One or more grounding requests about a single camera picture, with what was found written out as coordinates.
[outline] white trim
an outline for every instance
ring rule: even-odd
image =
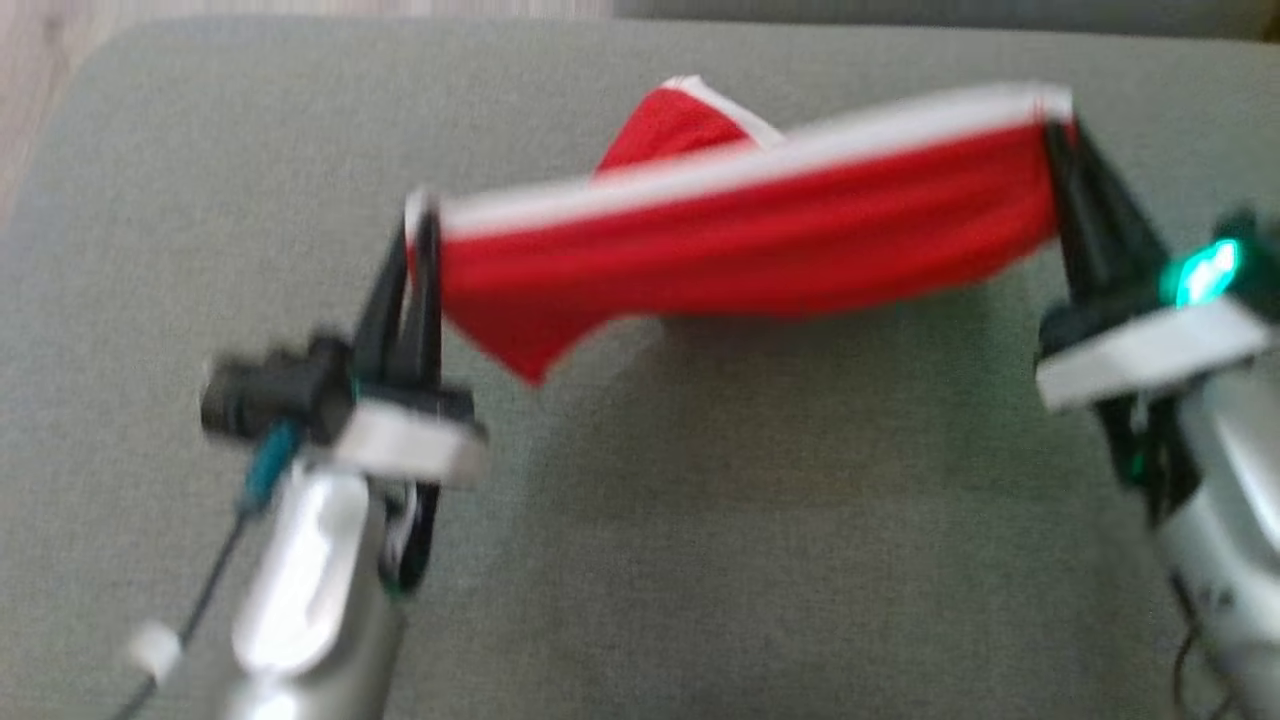
[[[782,132],[767,123],[764,118],[756,115],[737,102],[733,102],[719,92],[716,92],[712,86],[703,81],[701,76],[673,77],[662,83],[662,87],[666,87],[667,90],[678,90],[733,120],[733,123],[742,128],[742,132],[745,132],[746,136],[760,147],[773,147],[786,140]]]
[[[475,487],[488,468],[489,446],[468,425],[361,400],[333,443],[333,460],[367,475]]]
[[[1050,410],[1079,407],[1252,357],[1271,346],[1271,327],[1222,296],[1158,310],[1064,350],[1036,368]]]
[[[1038,118],[1071,119],[1070,91],[1021,83],[938,92],[809,126],[772,149],[712,147],[620,168],[590,183],[573,178],[453,200],[442,204],[442,224],[453,241],[556,225],[740,190]]]

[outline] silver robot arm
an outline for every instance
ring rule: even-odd
[[[294,465],[211,719],[383,716],[404,626],[379,569],[387,529],[387,501],[362,473]]]
[[[1179,401],[1199,484],[1155,528],[1215,671],[1244,717],[1280,717],[1280,393],[1248,369]]]

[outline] red cloth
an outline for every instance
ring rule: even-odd
[[[727,115],[687,92],[659,87],[618,131],[596,172],[746,140],[746,131]]]
[[[943,99],[934,101],[941,110],[906,106],[901,117],[856,118],[849,131],[837,123],[760,150],[717,109],[658,90],[602,169],[741,145],[690,155],[694,164],[668,158],[613,170],[585,190],[535,191],[525,206],[520,197],[481,199],[460,206],[453,227],[447,206],[445,310],[538,383],[577,340],[620,315],[805,316],[983,279],[1056,227],[1046,111],[1028,97],[1016,101],[1027,111],[1007,122],[979,97],[952,114],[1000,122],[910,129],[929,118],[951,124]],[[1061,117],[1061,99],[1053,102]],[[897,146],[879,152],[882,136]],[[611,184],[616,178],[621,184]]]

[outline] gray fabric surface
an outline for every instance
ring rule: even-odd
[[[677,73],[781,127],[995,78],[1075,86],[1180,245],[1280,200],[1280,55],[884,28],[218,20],[93,58],[0,241],[0,716],[102,717],[177,623],[243,455],[219,348],[353,322],[402,193],[589,169]],[[1180,625],[1084,415],[1034,395],[1051,252],[777,324],[636,319],[540,392],[451,336],[490,482],[442,506],[389,717],[1156,717]],[[259,530],[255,541],[262,539]],[[214,692],[246,548],[150,717]]]

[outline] red fabric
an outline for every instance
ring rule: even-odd
[[[453,238],[462,241],[444,245],[444,306],[536,384],[622,315],[805,316],[972,283],[1055,233],[1042,129],[1028,120],[745,190]],[[746,137],[659,90],[600,168]]]
[[[685,92],[659,87],[636,108],[596,172],[748,140],[742,128]]]

